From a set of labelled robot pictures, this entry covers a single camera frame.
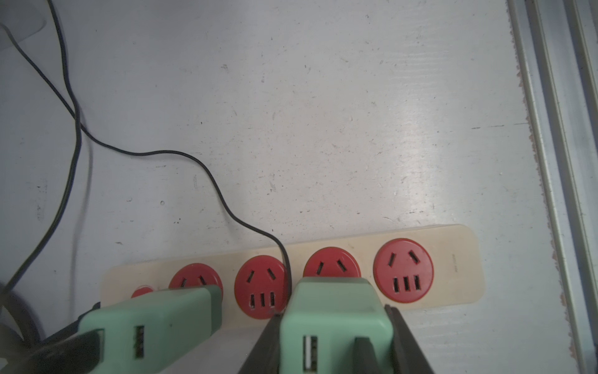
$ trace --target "black cord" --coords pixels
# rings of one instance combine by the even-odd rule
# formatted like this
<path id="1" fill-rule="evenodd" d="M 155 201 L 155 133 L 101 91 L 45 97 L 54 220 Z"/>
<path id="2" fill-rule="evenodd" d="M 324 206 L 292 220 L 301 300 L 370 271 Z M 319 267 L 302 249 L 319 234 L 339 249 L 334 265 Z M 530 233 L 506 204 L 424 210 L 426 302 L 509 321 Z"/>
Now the black cord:
<path id="1" fill-rule="evenodd" d="M 0 312 L 9 314 L 17 326 L 20 335 L 0 323 L 0 357 L 9 363 L 19 361 L 29 350 L 40 344 L 39 330 L 27 304 L 14 292 L 5 299 L 4 308 Z"/>
<path id="2" fill-rule="evenodd" d="M 67 194 L 67 190 L 65 190 L 65 195 L 63 197 L 63 202 L 61 202 L 61 204 L 60 204 L 60 207 L 62 208 L 62 210 L 59 210 L 59 212 L 56 215 L 56 218 L 54 219 L 54 221 L 56 222 L 56 225 L 55 226 L 50 226 L 50 229 L 48 230 L 48 232 L 46 233 L 46 235 L 42 239 L 42 242 L 40 242 L 40 244 L 35 248 L 35 250 L 33 251 L 33 253 L 21 265 L 21 267 L 18 269 L 18 271 L 15 273 L 15 275 L 13 275 L 13 277 L 11 278 L 11 280 L 8 282 L 7 286 L 2 290 L 2 293 L 0 294 L 0 296 L 3 296 L 5 293 L 9 292 L 10 290 L 12 290 L 14 288 L 14 285 L 16 284 L 16 282 L 23 276 L 24 272 L 31 265 L 31 263 L 33 262 L 33 260 L 35 260 L 35 258 L 41 252 L 41 250 L 44 248 L 44 246 L 46 245 L 47 241 L 50 239 L 50 237 L 54 233 L 54 231 L 56 229 L 56 226 L 58 226 L 58 223 L 60 222 L 60 219 L 62 218 L 62 214 L 64 213 L 64 208 L 66 207 L 66 203 L 68 201 L 68 197 L 69 197 L 69 195 L 71 193 L 71 188 L 72 188 L 71 174 L 72 174 L 73 178 L 75 176 L 75 168 L 77 166 L 77 159 L 78 159 L 79 152 L 80 152 L 80 149 L 81 149 L 81 133 L 80 133 L 80 130 L 82 130 L 94 143 L 96 143 L 98 145 L 101 145 L 102 147 L 108 148 L 110 150 L 122 153 L 122 154 L 126 154 L 126 155 L 129 155 L 129 156 L 153 156 L 155 154 L 177 154 L 179 156 L 186 157 L 186 158 L 194 161 L 199 166 L 201 166 L 201 168 L 206 172 L 206 174 L 210 178 L 210 181 L 212 182 L 212 185 L 214 186 L 214 189 L 216 190 L 216 193 L 218 194 L 218 198 L 220 199 L 220 202 L 222 203 L 222 206 L 226 210 L 227 214 L 236 223 L 239 223 L 241 226 L 246 227 L 247 229 L 252 230 L 252 231 L 254 231 L 254 232 L 258 233 L 258 234 L 261 234 L 261 235 L 263 235 L 263 236 L 265 236 L 267 238 L 270 238 L 271 240 L 273 240 L 276 243 L 276 245 L 278 245 L 278 247 L 280 248 L 280 253 L 282 254 L 283 262 L 284 262 L 285 267 L 286 267 L 286 272 L 287 272 L 287 276 L 288 276 L 288 284 L 287 284 L 287 290 L 288 291 L 287 292 L 288 292 L 288 299 L 290 299 L 291 293 L 292 293 L 291 264 L 290 264 L 290 261 L 289 261 L 289 256 L 286 253 L 285 246 L 281 243 L 280 240 L 278 240 L 277 237 L 275 237 L 271 233 L 263 231 L 261 229 L 258 229 L 257 227 L 248 224 L 247 222 L 241 220 L 239 217 L 237 217 L 236 215 L 233 214 L 233 212 L 230 210 L 230 208 L 226 204 L 226 201 L 224 200 L 224 196 L 222 195 L 222 192 L 220 191 L 220 187 L 218 187 L 218 184 L 216 183 L 216 179 L 214 178 L 214 176 L 212 175 L 212 173 L 210 172 L 210 170 L 208 169 L 208 167 L 203 162 L 201 162 L 200 160 L 198 160 L 197 158 L 193 157 L 190 154 L 187 154 L 187 153 L 184 153 L 184 152 L 180 152 L 180 151 L 160 150 L 160 151 L 150 151 L 150 152 L 131 152 L 131 151 L 122 150 L 122 149 L 117 148 L 117 147 L 115 147 L 113 145 L 106 144 L 106 143 L 104 143 L 104 142 L 96 139 L 87 130 L 87 128 L 81 123 L 81 114 L 80 114 L 79 105 L 77 103 L 77 100 L 75 98 L 74 93 L 72 92 L 71 83 L 70 83 L 69 78 L 68 78 L 68 65 L 66 63 L 66 49 L 65 49 L 65 42 L 64 42 L 63 35 L 62 35 L 62 31 L 60 29 L 60 22 L 58 21 L 58 17 L 56 15 L 56 10 L 54 9 L 54 4 L 52 3 L 52 0 L 47 0 L 47 2 L 48 2 L 48 6 L 50 7 L 50 11 L 52 13 L 52 19 L 54 21 L 54 25 L 56 27 L 56 33 L 57 33 L 58 40 L 59 40 L 59 43 L 60 43 L 60 52 L 61 52 L 61 56 L 62 56 L 62 72 L 63 72 L 63 76 L 64 76 L 65 86 L 66 86 L 66 90 L 69 93 L 69 96 L 71 97 L 71 100 L 73 101 L 74 110 L 67 103 L 67 101 L 65 100 L 65 98 L 60 94 L 60 92 L 56 89 L 56 86 L 54 86 L 54 84 L 52 84 L 52 82 L 50 82 L 50 80 L 45 76 L 45 74 L 40 70 L 40 68 L 19 47 L 17 41 L 12 36 L 10 30 L 5 25 L 2 25 L 2 24 L 0 24 L 0 25 L 2 26 L 2 28 L 4 29 L 4 31 L 6 31 L 6 33 L 8 34 L 8 37 L 9 37 L 11 43 L 15 46 L 15 48 L 17 49 L 17 51 L 19 51 L 19 53 L 21 54 L 21 56 L 23 56 L 27 60 L 27 62 L 29 62 L 29 64 L 33 67 L 33 69 L 35 69 L 35 71 L 39 74 L 39 76 L 48 84 L 48 86 L 52 89 L 52 91 L 54 91 L 54 93 L 60 99 L 60 101 L 62 102 L 62 104 L 64 104 L 64 106 L 69 111 L 69 113 L 71 113 L 71 116 L 73 116 L 73 118 L 75 119 L 75 128 L 77 130 L 77 145 L 75 147 L 75 154 L 73 155 L 73 161 L 71 162 L 71 171 L 69 171 L 69 179 L 67 181 L 68 194 Z"/>
<path id="3" fill-rule="evenodd" d="M 100 309 L 100 302 L 95 303 L 93 305 L 93 307 L 91 307 L 91 309 L 89 309 L 87 312 L 81 314 L 75 322 L 71 323 L 70 325 L 68 325 L 66 327 L 63 327 L 58 332 L 55 332 L 54 334 L 52 334 L 49 337 L 42 340 L 40 345 L 55 344 L 55 343 L 61 342 L 65 339 L 73 336 L 74 334 L 76 334 L 77 330 L 79 329 L 79 323 L 81 322 L 83 317 L 85 317 L 89 312 L 93 312 L 96 309 Z"/>
<path id="4" fill-rule="evenodd" d="M 72 339 L 38 347 L 22 360 L 0 369 L 2 374 L 85 374 L 102 358 L 102 333 L 92 330 Z"/>
<path id="5" fill-rule="evenodd" d="M 65 213 L 66 204 L 68 203 L 69 197 L 71 196 L 73 182 L 75 180 L 75 171 L 77 170 L 77 162 L 79 161 L 79 154 L 81 152 L 81 113 L 79 111 L 79 104 L 77 103 L 77 99 L 75 98 L 75 94 L 73 93 L 72 88 L 71 88 L 71 82 L 69 79 L 68 63 L 66 60 L 65 42 L 62 37 L 62 30 L 60 29 L 60 25 L 59 25 L 58 18 L 56 15 L 56 10 L 54 9 L 54 4 L 52 3 L 51 0 L 48 0 L 48 6 L 50 7 L 50 11 L 52 13 L 52 19 L 54 20 L 54 25 L 56 26 L 56 33 L 58 34 L 58 41 L 60 43 L 60 54 L 61 54 L 61 58 L 62 58 L 62 75 L 63 75 L 64 81 L 65 81 L 66 90 L 68 91 L 69 96 L 71 97 L 71 100 L 73 101 L 73 106 L 75 107 L 75 112 L 74 112 L 74 114 L 75 114 L 74 115 L 74 117 L 75 117 L 75 136 L 76 136 L 75 151 L 73 152 L 73 156 L 71 158 L 69 174 L 68 174 L 68 177 L 66 178 L 65 191 L 62 194 L 62 200 L 60 201 L 60 205 L 58 206 L 58 211 L 56 212 L 56 216 L 54 216 L 54 220 L 50 224 L 50 227 L 46 231 L 45 235 L 41 238 L 41 240 L 39 241 L 38 245 L 35 247 L 33 252 L 31 252 L 29 257 L 27 257 L 27 259 L 21 264 L 21 266 L 19 267 L 17 272 L 13 275 L 12 278 L 10 278 L 10 280 L 8 281 L 6 286 L 2 289 L 2 292 L 0 293 L 0 306 L 2 306 L 4 304 L 4 300 L 6 299 L 8 293 L 14 289 L 14 286 L 21 279 L 23 274 L 25 274 L 25 272 L 27 271 L 29 266 L 31 266 L 33 261 L 35 261 L 35 259 L 39 256 L 41 251 L 44 249 L 45 245 L 48 244 L 48 241 L 50 241 L 50 238 L 56 231 L 56 228 L 58 227 L 58 224 L 60 223 L 60 220 L 62 219 L 62 215 Z M 8 28 L 4 25 L 2 25 L 2 28 L 5 31 L 7 31 L 7 33 L 9 34 L 9 38 L 10 38 L 11 42 L 13 44 L 16 43 L 16 41 L 14 40 L 14 37 L 10 34 L 10 31 L 8 31 Z"/>

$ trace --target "usb port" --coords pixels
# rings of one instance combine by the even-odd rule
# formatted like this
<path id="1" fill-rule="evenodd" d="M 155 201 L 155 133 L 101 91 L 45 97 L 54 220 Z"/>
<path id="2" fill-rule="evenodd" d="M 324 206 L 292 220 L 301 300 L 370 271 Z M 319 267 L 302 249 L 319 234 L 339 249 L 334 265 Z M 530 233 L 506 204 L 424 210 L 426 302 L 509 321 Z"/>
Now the usb port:
<path id="1" fill-rule="evenodd" d="M 145 326 L 135 326 L 135 358 L 144 357 Z"/>
<path id="2" fill-rule="evenodd" d="M 303 372 L 316 373 L 318 371 L 318 337 L 306 335 L 303 337 Z"/>

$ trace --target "plug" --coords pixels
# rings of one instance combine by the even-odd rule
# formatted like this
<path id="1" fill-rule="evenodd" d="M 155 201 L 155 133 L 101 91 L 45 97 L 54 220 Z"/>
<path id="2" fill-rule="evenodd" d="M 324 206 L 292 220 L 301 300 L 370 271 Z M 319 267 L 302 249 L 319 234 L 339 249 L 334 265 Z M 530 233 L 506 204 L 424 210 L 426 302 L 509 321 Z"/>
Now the plug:
<path id="1" fill-rule="evenodd" d="M 157 373 L 222 324 L 217 285 L 150 292 L 87 314 L 79 333 L 102 331 L 102 361 L 92 374 Z"/>
<path id="2" fill-rule="evenodd" d="M 303 278 L 280 322 L 279 373 L 356 373 L 356 338 L 367 338 L 380 372 L 391 373 L 393 334 L 392 322 L 367 279 Z"/>

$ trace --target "white floor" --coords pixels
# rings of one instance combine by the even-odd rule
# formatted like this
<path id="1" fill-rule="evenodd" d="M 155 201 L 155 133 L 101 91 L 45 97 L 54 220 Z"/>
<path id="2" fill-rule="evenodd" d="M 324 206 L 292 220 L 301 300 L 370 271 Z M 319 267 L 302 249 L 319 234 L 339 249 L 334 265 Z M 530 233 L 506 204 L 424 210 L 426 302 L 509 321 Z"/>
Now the white floor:
<path id="1" fill-rule="evenodd" d="M 191 152 L 235 213 L 285 243 L 466 224 L 484 297 L 405 313 L 436 372 L 576 372 L 504 2 L 56 3 L 98 138 Z M 22 46 L 64 92 L 52 25 Z M 74 125 L 13 48 L 0 87 L 6 281 L 53 218 Z M 86 141 L 62 224 L 17 291 L 50 334 L 113 266 L 265 245 L 192 163 Z M 258 335 L 220 333 L 169 372 L 235 372 Z"/>

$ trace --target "three-pin socket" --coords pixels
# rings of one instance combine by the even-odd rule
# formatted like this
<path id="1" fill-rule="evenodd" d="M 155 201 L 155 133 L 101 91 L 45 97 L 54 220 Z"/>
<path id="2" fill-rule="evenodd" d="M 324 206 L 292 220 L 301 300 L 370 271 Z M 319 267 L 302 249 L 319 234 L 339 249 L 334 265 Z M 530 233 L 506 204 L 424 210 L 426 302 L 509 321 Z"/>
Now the three-pin socket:
<path id="1" fill-rule="evenodd" d="M 390 300 L 399 303 L 418 301 L 432 287 L 432 259 L 417 242 L 391 240 L 381 247 L 374 259 L 374 280 Z"/>
<path id="2" fill-rule="evenodd" d="M 206 264 L 193 263 L 177 271 L 168 288 L 201 287 L 208 284 L 217 285 L 224 293 L 222 281 L 214 269 Z"/>
<path id="3" fill-rule="evenodd" d="M 342 248 L 326 247 L 312 254 L 303 276 L 345 276 L 359 278 L 361 271 L 357 261 Z"/>
<path id="4" fill-rule="evenodd" d="M 282 262 L 272 256 L 255 256 L 239 269 L 234 297 L 246 315 L 265 320 L 285 309 L 287 282 Z"/>

